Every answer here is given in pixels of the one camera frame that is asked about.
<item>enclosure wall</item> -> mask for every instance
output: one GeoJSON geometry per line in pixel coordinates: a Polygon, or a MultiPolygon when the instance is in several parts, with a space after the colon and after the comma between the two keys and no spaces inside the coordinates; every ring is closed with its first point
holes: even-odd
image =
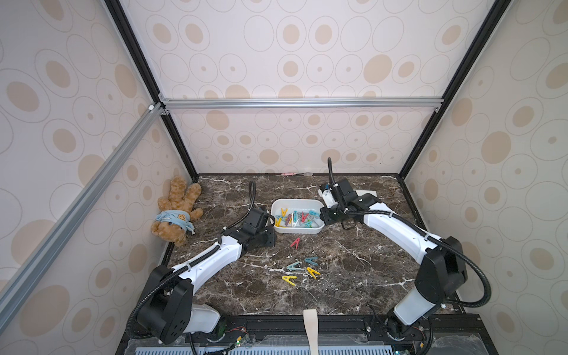
{"type": "MultiPolygon", "coordinates": [[[[100,2],[1,3],[1,296],[150,103],[100,2]]],[[[0,354],[115,353],[164,250],[149,231],[156,199],[186,175],[159,117],[135,144],[4,329],[0,354]]]]}
{"type": "Polygon", "coordinates": [[[428,228],[487,274],[470,311],[501,354],[568,347],[567,30],[565,0],[517,2],[406,179],[428,228]]]}
{"type": "Polygon", "coordinates": [[[99,2],[2,2],[0,289],[150,103],[99,2]]]}
{"type": "Polygon", "coordinates": [[[0,354],[114,354],[165,241],[151,234],[175,175],[158,118],[0,337],[0,354]]]}
{"type": "MultiPolygon", "coordinates": [[[[442,96],[493,1],[121,3],[165,99],[310,99],[442,96]]],[[[407,106],[172,113],[199,173],[398,173],[433,113],[407,106]]]]}

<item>dark brown marble surface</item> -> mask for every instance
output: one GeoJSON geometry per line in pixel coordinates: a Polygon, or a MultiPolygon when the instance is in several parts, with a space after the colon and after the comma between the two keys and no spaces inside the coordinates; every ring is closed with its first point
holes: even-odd
{"type": "MultiPolygon", "coordinates": [[[[354,189],[376,190],[394,211],[414,221],[394,177],[349,176],[354,189]]],[[[170,266],[184,262],[206,249],[224,225],[236,221],[249,203],[248,182],[257,184],[256,202],[270,210],[279,198],[318,199],[318,187],[327,176],[204,176],[195,208],[204,211],[194,223],[195,235],[173,252],[170,266]]],[[[413,287],[418,264],[401,247],[365,225],[343,230],[325,226],[315,235],[277,233],[274,248],[259,248],[223,268],[196,293],[193,302],[206,303],[221,313],[302,314],[316,308],[319,314],[368,313],[368,304],[384,314],[413,287]],[[290,244],[300,237],[298,250],[290,244]],[[305,272],[285,267],[306,257],[318,256],[317,280],[305,272]],[[294,275],[296,286],[282,280],[294,275]]]]}

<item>teal clothespin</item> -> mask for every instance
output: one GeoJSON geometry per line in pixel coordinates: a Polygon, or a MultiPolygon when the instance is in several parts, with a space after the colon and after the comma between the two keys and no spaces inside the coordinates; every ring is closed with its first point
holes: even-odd
{"type": "Polygon", "coordinates": [[[311,258],[305,258],[305,259],[304,259],[304,262],[306,262],[306,263],[308,263],[308,264],[312,264],[312,265],[317,266],[318,263],[315,262],[315,260],[316,260],[317,258],[318,258],[317,256],[312,256],[311,258]]]}
{"type": "Polygon", "coordinates": [[[296,266],[297,264],[299,264],[299,263],[301,263],[301,261],[297,261],[297,262],[295,262],[295,263],[293,263],[293,264],[288,265],[288,266],[286,267],[286,270],[304,271],[304,269],[296,268],[296,267],[295,267],[295,266],[296,266]]]}

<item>pink object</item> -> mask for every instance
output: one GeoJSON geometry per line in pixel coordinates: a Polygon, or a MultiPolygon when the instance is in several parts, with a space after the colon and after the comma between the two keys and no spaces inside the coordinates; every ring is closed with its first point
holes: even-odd
{"type": "Polygon", "coordinates": [[[298,250],[298,245],[300,244],[300,238],[297,238],[296,240],[294,240],[294,242],[292,244],[290,244],[290,246],[293,248],[294,246],[296,246],[296,250],[298,250]]]}

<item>clothespin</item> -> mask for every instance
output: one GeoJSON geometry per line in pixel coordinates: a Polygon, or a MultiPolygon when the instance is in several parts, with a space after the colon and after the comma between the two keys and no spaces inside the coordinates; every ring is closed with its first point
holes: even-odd
{"type": "Polygon", "coordinates": [[[296,286],[296,284],[290,281],[291,278],[298,278],[297,276],[282,276],[282,279],[287,283],[291,284],[292,286],[296,286]]]}
{"type": "Polygon", "coordinates": [[[300,245],[300,238],[296,238],[296,240],[294,240],[294,242],[292,244],[290,244],[290,246],[293,248],[294,246],[296,246],[296,250],[298,250],[298,245],[300,245]]]}
{"type": "Polygon", "coordinates": [[[301,263],[301,261],[297,261],[297,262],[294,262],[294,263],[288,265],[288,266],[286,267],[286,270],[291,270],[291,271],[304,271],[304,269],[302,269],[302,268],[296,268],[296,265],[299,264],[299,263],[301,263]]]}
{"type": "Polygon", "coordinates": [[[317,258],[318,258],[317,256],[312,256],[311,258],[305,258],[305,259],[304,259],[304,262],[306,262],[306,263],[308,263],[308,264],[311,264],[311,265],[317,266],[318,263],[314,261],[314,260],[316,260],[317,258]]]}
{"type": "Polygon", "coordinates": [[[309,272],[310,275],[312,275],[312,277],[313,277],[314,279],[316,279],[316,280],[317,280],[318,278],[317,278],[316,275],[314,275],[314,274],[321,275],[321,274],[318,273],[316,270],[314,270],[314,269],[312,269],[312,268],[309,268],[309,267],[306,268],[306,271],[309,272]]]}

